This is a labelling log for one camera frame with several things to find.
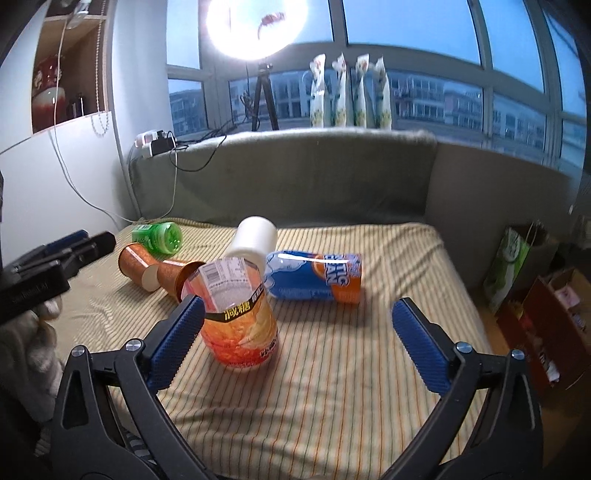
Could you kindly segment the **orange clear plastic cup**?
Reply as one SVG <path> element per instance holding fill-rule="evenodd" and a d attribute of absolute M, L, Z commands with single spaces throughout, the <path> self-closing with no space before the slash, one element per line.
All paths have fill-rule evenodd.
<path fill-rule="evenodd" d="M 216 361 L 233 369 L 266 362 L 279 341 L 276 318 L 256 265 L 226 257 L 198 267 L 184 281 L 183 297 L 204 300 L 200 336 Z"/>

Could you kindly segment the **orange paper cup white base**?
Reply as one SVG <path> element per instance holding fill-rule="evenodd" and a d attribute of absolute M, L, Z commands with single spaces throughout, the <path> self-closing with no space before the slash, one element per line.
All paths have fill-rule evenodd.
<path fill-rule="evenodd" d="M 140 243 L 126 245 L 118 256 L 119 271 L 146 292 L 160 288 L 159 262 Z"/>

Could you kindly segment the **green plastic cup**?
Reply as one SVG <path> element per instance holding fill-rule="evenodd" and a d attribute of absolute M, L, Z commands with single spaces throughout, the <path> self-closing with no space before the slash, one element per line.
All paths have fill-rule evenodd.
<path fill-rule="evenodd" d="M 172 256 L 182 246 L 182 231 L 174 222 L 136 225 L 131 240 L 141 244 L 151 254 Z"/>

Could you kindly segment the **orange floral paper cup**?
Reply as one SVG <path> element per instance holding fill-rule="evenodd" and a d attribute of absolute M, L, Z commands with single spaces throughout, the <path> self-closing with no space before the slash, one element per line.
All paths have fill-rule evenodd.
<path fill-rule="evenodd" d="M 157 269 L 158 283 L 169 296 L 180 303 L 184 282 L 202 265 L 204 263 L 200 261 L 163 260 Z"/>

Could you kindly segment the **white plastic cup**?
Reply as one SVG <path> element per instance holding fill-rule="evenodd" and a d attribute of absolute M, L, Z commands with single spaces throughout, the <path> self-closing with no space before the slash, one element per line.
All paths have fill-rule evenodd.
<path fill-rule="evenodd" d="M 239 223 L 223 257 L 238 257 L 256 265 L 260 274 L 266 271 L 266 256 L 276 250 L 277 230 L 265 217 L 250 216 Z"/>

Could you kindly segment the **blue orange Arctic Ocean cup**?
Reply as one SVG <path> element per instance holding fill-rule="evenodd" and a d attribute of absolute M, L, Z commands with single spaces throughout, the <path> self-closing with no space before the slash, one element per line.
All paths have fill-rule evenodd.
<path fill-rule="evenodd" d="M 358 305 L 362 298 L 362 271 L 360 254 L 275 251 L 266 256 L 264 285 L 279 300 Z"/>

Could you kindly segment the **red cardboard box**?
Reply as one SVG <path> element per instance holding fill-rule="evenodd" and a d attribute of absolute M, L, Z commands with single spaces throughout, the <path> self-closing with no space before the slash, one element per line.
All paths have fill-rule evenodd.
<path fill-rule="evenodd" d="M 567 389 L 590 368 L 590 282 L 576 268 L 537 278 L 521 302 L 504 302 L 497 324 L 525 353 L 540 398 Z"/>

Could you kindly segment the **white power strip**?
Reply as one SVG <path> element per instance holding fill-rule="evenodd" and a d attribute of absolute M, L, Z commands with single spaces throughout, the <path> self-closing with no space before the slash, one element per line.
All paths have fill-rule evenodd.
<path fill-rule="evenodd" d="M 138 134 L 134 140 L 134 148 L 142 158 L 147 159 L 155 155 L 152 143 L 158 139 L 156 130 L 149 130 Z"/>

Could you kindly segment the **black power adapter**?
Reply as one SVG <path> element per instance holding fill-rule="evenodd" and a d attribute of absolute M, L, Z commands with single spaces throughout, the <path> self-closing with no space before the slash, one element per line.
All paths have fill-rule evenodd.
<path fill-rule="evenodd" d="M 170 152 L 176 148 L 176 138 L 168 131 L 158 130 L 156 136 L 150 143 L 150 153 L 152 157 Z"/>

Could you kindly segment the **red white vase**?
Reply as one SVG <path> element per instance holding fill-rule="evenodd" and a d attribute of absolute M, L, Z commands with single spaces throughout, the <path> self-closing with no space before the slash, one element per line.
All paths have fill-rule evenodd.
<path fill-rule="evenodd" d="M 42 131 L 66 119 L 66 95 L 60 85 L 58 56 L 40 62 L 32 78 L 31 115 L 34 132 Z"/>

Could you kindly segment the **wooden shelf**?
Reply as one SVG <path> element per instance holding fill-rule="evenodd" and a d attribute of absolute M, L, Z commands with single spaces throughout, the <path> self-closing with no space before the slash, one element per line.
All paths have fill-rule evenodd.
<path fill-rule="evenodd" d="M 43 16 L 33 69 L 34 73 L 40 62 L 57 55 L 60 85 L 66 95 L 66 119 L 60 123 L 98 113 L 100 135 L 109 125 L 105 93 L 108 13 L 107 1 L 51 1 Z"/>

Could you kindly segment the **yellow striped cloth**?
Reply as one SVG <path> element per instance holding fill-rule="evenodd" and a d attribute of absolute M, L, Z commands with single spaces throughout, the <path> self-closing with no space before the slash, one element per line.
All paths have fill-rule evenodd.
<path fill-rule="evenodd" d="M 232 479 L 376 479 L 438 400 L 394 333 L 411 298 L 456 341 L 490 351 L 438 231 L 423 223 L 280 229 L 281 250 L 356 253 L 359 305 L 273 300 L 269 361 L 235 370 L 195 342 L 160 402 L 195 454 Z"/>

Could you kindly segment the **green white paper bag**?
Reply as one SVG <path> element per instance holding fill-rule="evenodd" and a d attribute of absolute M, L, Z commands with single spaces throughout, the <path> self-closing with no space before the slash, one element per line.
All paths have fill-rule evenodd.
<path fill-rule="evenodd" d="M 556 244 L 539 221 L 508 226 L 483 283 L 489 309 L 497 313 L 513 289 L 521 289 L 550 263 Z"/>

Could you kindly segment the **grey sofa backrest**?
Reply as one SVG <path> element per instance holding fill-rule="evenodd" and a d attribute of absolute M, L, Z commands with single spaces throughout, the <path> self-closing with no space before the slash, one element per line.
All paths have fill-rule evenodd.
<path fill-rule="evenodd" d="M 280 228 L 421 220 L 438 151 L 423 130 L 243 132 L 128 163 L 142 217 Z"/>

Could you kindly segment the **white refill pouch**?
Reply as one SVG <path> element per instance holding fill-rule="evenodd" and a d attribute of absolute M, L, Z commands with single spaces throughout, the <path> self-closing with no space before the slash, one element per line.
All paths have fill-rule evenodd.
<path fill-rule="evenodd" d="M 355 113 L 356 127 L 367 128 L 369 125 L 365 86 L 365 77 L 369 70 L 369 64 L 369 54 L 363 54 L 356 58 L 355 82 L 353 82 L 353 113 Z"/>
<path fill-rule="evenodd" d="M 327 125 L 327 88 L 325 87 L 325 54 L 318 54 L 310 63 L 312 127 L 324 128 Z"/>
<path fill-rule="evenodd" d="M 332 69 L 335 70 L 335 75 L 337 75 L 334 102 L 335 127 L 346 127 L 348 124 L 348 113 L 346 113 L 346 74 L 348 73 L 348 67 L 346 66 L 344 54 L 339 55 L 332 62 Z"/>
<path fill-rule="evenodd" d="M 383 57 L 377 59 L 373 68 L 375 92 L 375 122 L 377 128 L 391 130 L 393 125 L 391 86 Z"/>

